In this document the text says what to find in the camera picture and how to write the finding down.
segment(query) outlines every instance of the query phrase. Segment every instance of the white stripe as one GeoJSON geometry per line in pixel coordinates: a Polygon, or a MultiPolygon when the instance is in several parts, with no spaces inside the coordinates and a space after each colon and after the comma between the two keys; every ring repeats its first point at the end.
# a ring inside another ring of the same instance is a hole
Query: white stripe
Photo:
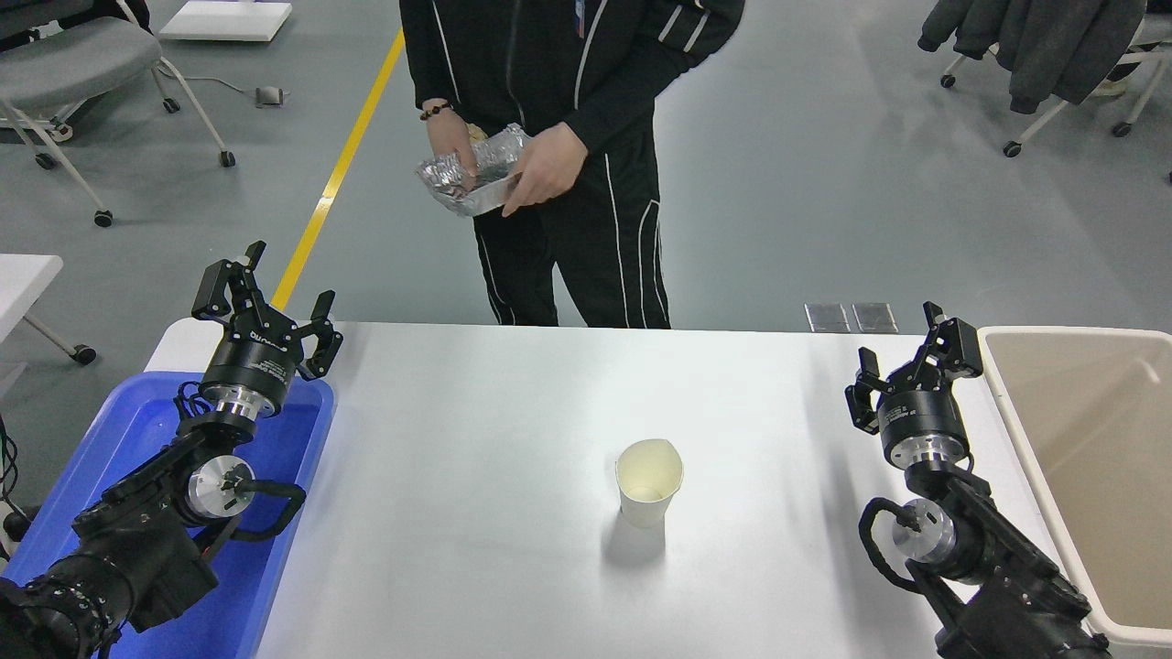
{"type": "Polygon", "coordinates": [[[611,184],[611,154],[602,154],[606,161],[606,186],[611,190],[611,211],[614,212],[614,251],[619,256],[619,286],[622,288],[622,319],[631,327],[631,314],[627,312],[627,281],[622,277],[622,246],[619,244],[619,208],[614,204],[614,185],[611,184]]]}
{"type": "MultiPolygon", "coordinates": [[[[647,202],[647,208],[643,209],[643,217],[639,219],[639,311],[643,315],[643,330],[647,328],[647,308],[643,306],[643,223],[647,222],[647,213],[652,210],[652,204],[656,203],[655,199],[647,202]]],[[[655,247],[652,247],[652,258],[655,258],[655,247]]],[[[652,261],[652,276],[654,277],[655,263],[652,261]]]]}
{"type": "Polygon", "coordinates": [[[660,281],[659,281],[659,285],[655,286],[655,297],[659,298],[659,301],[660,301],[660,312],[663,313],[663,321],[667,322],[668,325],[670,325],[672,321],[668,320],[668,318],[667,318],[667,307],[663,306],[663,298],[660,297],[660,294],[659,294],[660,286],[663,285],[663,264],[660,263],[660,260],[662,259],[662,252],[663,252],[663,247],[662,247],[663,240],[662,240],[662,235],[660,233],[660,226],[661,226],[661,223],[656,222],[655,223],[655,263],[659,264],[659,267],[655,269],[655,272],[652,272],[652,278],[653,278],[652,283],[653,284],[655,283],[654,281],[654,277],[656,274],[659,274],[660,276],[660,281]]]}
{"type": "Polygon", "coordinates": [[[667,39],[669,32],[672,32],[672,26],[675,25],[675,19],[680,18],[680,11],[683,9],[683,5],[676,5],[675,11],[672,12],[672,18],[667,20],[667,25],[663,26],[663,32],[660,33],[660,43],[667,39]]]}
{"type": "Polygon", "coordinates": [[[456,69],[451,68],[451,55],[448,54],[448,38],[443,34],[443,22],[440,21],[440,7],[435,0],[431,1],[431,11],[436,13],[436,27],[440,28],[440,42],[443,43],[443,56],[448,60],[448,75],[451,76],[451,90],[456,94],[456,102],[459,102],[459,88],[456,87],[456,69]]]}
{"type": "Polygon", "coordinates": [[[586,46],[582,47],[582,59],[578,62],[578,80],[574,81],[574,109],[578,109],[578,94],[581,91],[582,87],[582,72],[586,70],[586,55],[590,53],[590,45],[594,42],[594,30],[598,29],[598,23],[602,20],[602,12],[606,11],[607,0],[602,0],[602,4],[598,8],[598,13],[594,14],[594,22],[590,23],[590,34],[586,35],[586,46]]]}
{"type": "Polygon", "coordinates": [[[713,13],[706,11],[704,15],[700,16],[700,23],[696,25],[695,32],[691,33],[691,39],[689,39],[688,43],[683,47],[683,52],[684,53],[687,53],[688,50],[691,50],[691,47],[696,45],[696,39],[700,38],[700,33],[703,32],[704,23],[708,22],[708,16],[710,16],[710,15],[713,15],[713,13]]]}
{"type": "Polygon", "coordinates": [[[517,314],[515,314],[512,308],[510,308],[509,305],[505,304],[504,298],[500,297],[500,292],[497,291],[497,278],[493,277],[492,274],[492,261],[491,259],[489,259],[489,247],[488,245],[484,244],[484,238],[482,238],[481,236],[477,236],[476,239],[479,240],[481,251],[482,253],[484,253],[484,265],[489,266],[489,284],[492,285],[492,294],[497,297],[495,300],[492,299],[492,295],[489,295],[489,303],[492,305],[492,313],[497,315],[497,324],[504,325],[504,320],[500,317],[500,311],[497,308],[497,300],[499,300],[500,306],[509,310],[509,315],[512,317],[512,324],[517,325],[517,314]]]}

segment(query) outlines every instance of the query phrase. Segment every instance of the bracelet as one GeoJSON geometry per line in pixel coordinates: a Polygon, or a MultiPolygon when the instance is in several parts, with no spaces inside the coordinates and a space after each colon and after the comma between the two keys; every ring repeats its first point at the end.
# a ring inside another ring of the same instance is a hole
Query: bracelet
{"type": "Polygon", "coordinates": [[[450,107],[451,103],[449,101],[444,101],[443,103],[440,103],[438,106],[431,108],[430,110],[423,110],[423,114],[420,115],[420,121],[428,121],[429,118],[443,111],[445,108],[450,107]]]}

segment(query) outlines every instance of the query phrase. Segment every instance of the grey chair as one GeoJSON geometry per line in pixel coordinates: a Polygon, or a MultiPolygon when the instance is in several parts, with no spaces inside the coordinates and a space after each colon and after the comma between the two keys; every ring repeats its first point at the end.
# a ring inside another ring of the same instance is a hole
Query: grey chair
{"type": "MultiPolygon", "coordinates": [[[[69,171],[97,205],[94,223],[98,226],[110,226],[114,215],[86,183],[56,141],[39,122],[32,121],[27,111],[98,96],[149,70],[163,95],[164,109],[176,113],[179,106],[166,95],[159,77],[159,67],[165,67],[183,87],[219,147],[220,165],[236,165],[236,156],[224,145],[216,127],[191,93],[188,81],[163,56],[158,40],[138,27],[124,0],[117,1],[130,19],[129,22],[100,18],[0,53],[0,114],[15,128],[21,141],[33,149],[39,165],[54,169],[60,163],[69,171]],[[32,128],[49,152],[41,151],[21,125],[32,128]]],[[[0,38],[48,25],[87,11],[91,5],[93,0],[0,0],[0,38]]]]}

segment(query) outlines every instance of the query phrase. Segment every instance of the man's left hand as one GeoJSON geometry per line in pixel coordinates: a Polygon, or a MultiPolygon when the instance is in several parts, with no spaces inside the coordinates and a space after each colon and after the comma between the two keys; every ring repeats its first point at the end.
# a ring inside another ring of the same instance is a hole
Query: man's left hand
{"type": "Polygon", "coordinates": [[[517,185],[500,215],[509,217],[520,206],[540,204],[573,188],[588,151],[574,131],[559,123],[530,141],[509,176],[517,185]]]}

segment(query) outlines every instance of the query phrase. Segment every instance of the silver metal joint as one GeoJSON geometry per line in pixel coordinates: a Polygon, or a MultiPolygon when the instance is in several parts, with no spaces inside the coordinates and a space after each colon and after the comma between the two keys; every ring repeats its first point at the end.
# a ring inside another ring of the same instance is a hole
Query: silver metal joint
{"type": "Polygon", "coordinates": [[[891,450],[891,462],[900,469],[928,460],[956,462],[965,457],[965,447],[955,437],[948,435],[919,435],[908,437],[891,450]]]}
{"type": "Polygon", "coordinates": [[[207,387],[204,398],[216,403],[216,412],[244,416],[248,421],[273,415],[273,403],[267,398],[240,385],[207,387]]]}
{"type": "Polygon", "coordinates": [[[213,457],[188,478],[188,504],[204,517],[234,517],[252,503],[253,492],[236,491],[243,478],[254,478],[247,462],[234,455],[213,457]]]}
{"type": "Polygon", "coordinates": [[[956,546],[956,526],[945,510],[927,498],[914,498],[904,507],[911,507],[915,512],[920,530],[895,522],[891,530],[895,546],[904,556],[919,563],[932,565],[948,558],[956,546]]]}

